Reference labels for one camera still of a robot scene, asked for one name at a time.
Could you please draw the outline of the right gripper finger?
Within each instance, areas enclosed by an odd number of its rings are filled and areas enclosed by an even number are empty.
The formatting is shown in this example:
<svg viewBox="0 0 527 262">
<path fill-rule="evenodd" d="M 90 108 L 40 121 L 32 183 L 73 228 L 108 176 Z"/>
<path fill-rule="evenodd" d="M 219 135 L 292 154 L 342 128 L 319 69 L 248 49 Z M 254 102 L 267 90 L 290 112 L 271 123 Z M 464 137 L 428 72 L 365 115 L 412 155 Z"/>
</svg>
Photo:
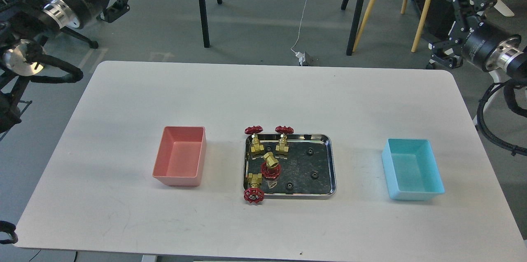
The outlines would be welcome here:
<svg viewBox="0 0 527 262">
<path fill-rule="evenodd" d="M 446 68 L 460 68 L 464 61 L 461 57 L 461 47 L 466 41 L 466 28 L 453 27 L 449 32 L 448 40 L 433 41 L 429 43 L 431 56 L 428 69 L 436 69 L 437 65 Z"/>
<path fill-rule="evenodd" d="M 466 28 L 466 33 L 471 29 L 484 24 L 484 20 L 479 12 L 483 12 L 489 7 L 494 7 L 497 0 L 445 0 L 452 4 L 454 9 L 455 21 L 453 27 Z"/>
</svg>

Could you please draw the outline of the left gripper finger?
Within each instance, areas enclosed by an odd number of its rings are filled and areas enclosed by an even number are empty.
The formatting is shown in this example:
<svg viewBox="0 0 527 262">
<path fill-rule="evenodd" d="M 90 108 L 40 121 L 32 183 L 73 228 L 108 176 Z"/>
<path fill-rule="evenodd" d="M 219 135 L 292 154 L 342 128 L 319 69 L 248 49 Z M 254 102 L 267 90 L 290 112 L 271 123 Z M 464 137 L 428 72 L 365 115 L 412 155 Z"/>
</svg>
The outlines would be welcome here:
<svg viewBox="0 0 527 262">
<path fill-rule="evenodd" d="M 98 19 L 107 23 L 113 23 L 130 10 L 128 1 L 129 0 L 115 0 L 113 5 L 103 9 L 102 13 L 98 16 Z"/>
</svg>

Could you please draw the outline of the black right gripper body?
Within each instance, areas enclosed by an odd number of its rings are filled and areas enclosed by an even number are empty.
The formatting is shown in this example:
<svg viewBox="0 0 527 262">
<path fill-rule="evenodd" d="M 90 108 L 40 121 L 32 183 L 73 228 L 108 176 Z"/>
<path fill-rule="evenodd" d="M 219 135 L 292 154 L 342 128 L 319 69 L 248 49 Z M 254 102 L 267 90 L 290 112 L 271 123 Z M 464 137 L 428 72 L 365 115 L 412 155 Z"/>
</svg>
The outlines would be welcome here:
<svg viewBox="0 0 527 262">
<path fill-rule="evenodd" d="M 481 23 L 467 37 L 462 58 L 482 71 L 504 71 L 521 55 L 521 36 L 512 34 L 492 23 Z"/>
</svg>

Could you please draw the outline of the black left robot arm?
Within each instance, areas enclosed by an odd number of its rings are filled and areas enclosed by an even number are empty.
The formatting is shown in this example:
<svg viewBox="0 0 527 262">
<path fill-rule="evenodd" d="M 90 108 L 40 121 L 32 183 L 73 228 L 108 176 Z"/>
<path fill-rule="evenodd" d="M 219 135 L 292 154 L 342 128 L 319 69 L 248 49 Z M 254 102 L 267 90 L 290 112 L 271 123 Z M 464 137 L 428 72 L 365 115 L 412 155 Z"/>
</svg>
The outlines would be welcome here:
<svg viewBox="0 0 527 262">
<path fill-rule="evenodd" d="M 64 33 L 96 49 L 98 42 L 79 29 L 95 19 L 114 22 L 128 10 L 128 0 L 1 0 L 1 87 L 15 82 L 10 92 L 1 93 L 1 133 L 21 123 L 18 104 L 29 82 L 62 84 L 83 78 L 80 68 L 45 52 L 48 39 Z"/>
</svg>

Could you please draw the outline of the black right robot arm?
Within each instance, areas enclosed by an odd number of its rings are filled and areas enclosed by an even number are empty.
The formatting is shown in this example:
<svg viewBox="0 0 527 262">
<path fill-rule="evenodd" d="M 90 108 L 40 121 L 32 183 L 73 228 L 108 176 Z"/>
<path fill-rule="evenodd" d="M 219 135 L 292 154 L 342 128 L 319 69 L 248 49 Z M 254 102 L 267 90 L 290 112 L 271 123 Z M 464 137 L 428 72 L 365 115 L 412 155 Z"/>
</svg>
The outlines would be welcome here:
<svg viewBox="0 0 527 262">
<path fill-rule="evenodd" d="M 517 115 L 526 116 L 526 109 L 516 101 L 515 91 L 526 87 L 526 51 L 519 50 L 521 37 L 486 21 L 480 12 L 493 7 L 497 0 L 446 0 L 453 5 L 455 22 L 448 39 L 429 45 L 431 59 L 427 69 L 436 64 L 447 68 L 459 68 L 470 63 L 483 72 L 492 73 L 503 69 L 509 80 L 495 81 L 480 99 L 476 125 L 484 137 L 493 144 L 510 151 L 512 155 L 526 155 L 524 147 L 510 144 L 495 136 L 484 121 L 484 108 L 493 95 L 503 89 L 508 108 Z"/>
</svg>

